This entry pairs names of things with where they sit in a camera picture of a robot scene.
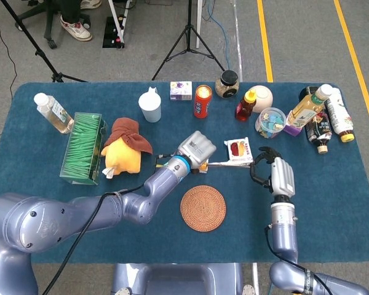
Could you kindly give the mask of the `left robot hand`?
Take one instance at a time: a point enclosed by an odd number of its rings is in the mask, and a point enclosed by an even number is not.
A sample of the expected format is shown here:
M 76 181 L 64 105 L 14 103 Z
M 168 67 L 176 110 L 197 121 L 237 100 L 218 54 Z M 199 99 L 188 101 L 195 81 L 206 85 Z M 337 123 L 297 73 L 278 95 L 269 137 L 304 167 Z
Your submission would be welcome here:
M 184 157 L 191 170 L 199 169 L 216 151 L 216 146 L 196 130 L 178 147 L 176 154 Z

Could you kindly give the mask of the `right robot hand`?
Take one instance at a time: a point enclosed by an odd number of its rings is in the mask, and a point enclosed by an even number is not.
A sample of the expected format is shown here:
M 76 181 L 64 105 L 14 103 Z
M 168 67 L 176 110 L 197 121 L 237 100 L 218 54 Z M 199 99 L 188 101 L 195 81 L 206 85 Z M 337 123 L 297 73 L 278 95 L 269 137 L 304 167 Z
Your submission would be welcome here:
M 273 196 L 293 197 L 295 195 L 295 179 L 292 167 L 272 147 L 262 146 L 259 150 L 261 153 L 250 164 L 251 179 L 269 189 Z M 268 179 L 263 179 L 256 174 L 256 165 L 261 160 L 265 160 L 271 166 L 271 175 Z

